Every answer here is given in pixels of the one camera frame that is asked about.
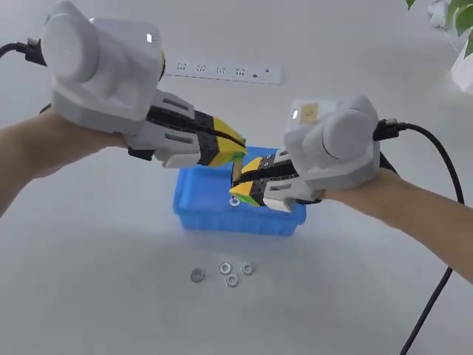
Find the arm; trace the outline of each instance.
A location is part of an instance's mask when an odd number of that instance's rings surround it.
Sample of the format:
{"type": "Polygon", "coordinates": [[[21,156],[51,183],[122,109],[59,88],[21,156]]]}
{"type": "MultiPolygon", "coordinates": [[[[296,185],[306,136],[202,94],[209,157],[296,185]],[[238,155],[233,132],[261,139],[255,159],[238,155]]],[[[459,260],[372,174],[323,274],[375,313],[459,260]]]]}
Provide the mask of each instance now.
{"type": "Polygon", "coordinates": [[[119,135],[76,126],[51,109],[0,130],[0,217],[32,179],[108,146],[126,145],[119,135]]]}
{"type": "Polygon", "coordinates": [[[421,189],[382,169],[357,189],[325,192],[424,244],[473,283],[473,209],[421,189]]]}

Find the white power strip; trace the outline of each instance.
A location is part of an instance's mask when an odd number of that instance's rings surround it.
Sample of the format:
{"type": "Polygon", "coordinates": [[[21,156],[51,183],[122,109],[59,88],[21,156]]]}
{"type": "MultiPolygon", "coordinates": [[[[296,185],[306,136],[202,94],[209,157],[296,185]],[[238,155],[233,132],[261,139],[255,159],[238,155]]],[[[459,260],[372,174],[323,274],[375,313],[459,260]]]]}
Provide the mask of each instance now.
{"type": "Polygon", "coordinates": [[[185,56],[166,56],[165,75],[214,80],[247,81],[260,84],[280,84],[281,65],[234,63],[229,60],[190,60],[185,56]]]}

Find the sticker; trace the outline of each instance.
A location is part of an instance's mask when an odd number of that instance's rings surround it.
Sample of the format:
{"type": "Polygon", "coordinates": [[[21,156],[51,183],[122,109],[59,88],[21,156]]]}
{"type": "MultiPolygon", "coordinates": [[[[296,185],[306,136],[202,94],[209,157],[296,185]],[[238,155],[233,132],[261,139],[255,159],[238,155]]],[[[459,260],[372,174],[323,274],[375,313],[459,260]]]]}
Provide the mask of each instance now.
{"type": "Polygon", "coordinates": [[[319,102],[302,105],[301,117],[299,122],[301,124],[314,124],[319,116],[319,102]]]}

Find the blue container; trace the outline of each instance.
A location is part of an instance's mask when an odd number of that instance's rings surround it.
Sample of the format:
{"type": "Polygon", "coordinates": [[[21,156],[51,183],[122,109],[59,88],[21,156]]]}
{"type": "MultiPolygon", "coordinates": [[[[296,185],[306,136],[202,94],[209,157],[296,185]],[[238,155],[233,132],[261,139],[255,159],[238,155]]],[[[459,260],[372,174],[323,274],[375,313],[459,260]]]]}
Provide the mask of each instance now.
{"type": "MultiPolygon", "coordinates": [[[[248,147],[245,164],[275,149],[248,147]]],[[[174,212],[185,229],[235,231],[242,233],[291,236],[305,222],[306,207],[295,205],[291,213],[273,211],[241,203],[229,204],[231,164],[209,168],[181,169],[174,192],[174,212]]]]}

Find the white floor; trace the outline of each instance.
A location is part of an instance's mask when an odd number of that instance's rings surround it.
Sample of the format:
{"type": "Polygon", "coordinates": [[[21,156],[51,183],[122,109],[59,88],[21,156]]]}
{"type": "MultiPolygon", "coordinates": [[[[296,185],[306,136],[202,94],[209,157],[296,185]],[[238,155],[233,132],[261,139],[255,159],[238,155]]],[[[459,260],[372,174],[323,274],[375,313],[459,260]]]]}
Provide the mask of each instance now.
{"type": "MultiPolygon", "coordinates": [[[[1,42],[38,36],[52,3],[9,1],[1,42]]],[[[169,54],[281,63],[279,87],[162,81],[251,145],[281,145],[293,98],[364,93],[380,118],[431,129],[473,199],[472,98],[448,79],[456,53],[429,28],[428,1],[410,13],[404,0],[75,3],[90,17],[154,22],[169,54]]],[[[0,78],[2,126],[47,104],[43,68],[9,54],[0,78]]],[[[405,178],[454,196],[421,136],[383,151],[405,178]]],[[[445,268],[409,237],[328,202],[289,240],[186,233],[171,210],[176,176],[112,149],[23,191],[0,222],[1,354],[397,354],[445,268]],[[257,270],[230,289],[223,261],[257,270]],[[205,282],[190,281],[196,267],[205,282]]],[[[455,275],[412,354],[471,354],[472,329],[473,287],[455,275]]]]}

